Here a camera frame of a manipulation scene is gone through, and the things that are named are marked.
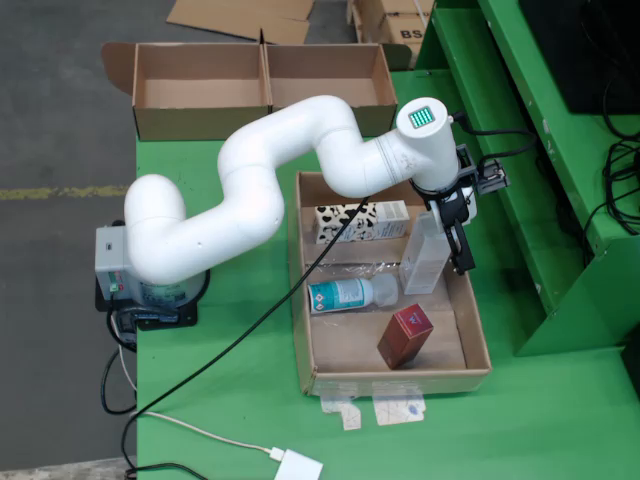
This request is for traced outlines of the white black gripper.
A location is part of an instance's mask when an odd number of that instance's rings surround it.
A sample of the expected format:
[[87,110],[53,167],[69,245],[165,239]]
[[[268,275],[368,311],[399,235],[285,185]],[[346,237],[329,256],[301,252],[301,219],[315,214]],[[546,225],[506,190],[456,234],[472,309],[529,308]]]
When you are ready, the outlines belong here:
[[457,274],[465,274],[475,268],[475,261],[462,225],[468,224],[477,214],[474,196],[480,176],[466,144],[456,147],[456,155],[460,169],[454,183],[444,190],[427,191],[413,179],[409,182],[427,209],[423,215],[425,234],[444,234],[444,225],[451,225],[446,227],[450,260]]

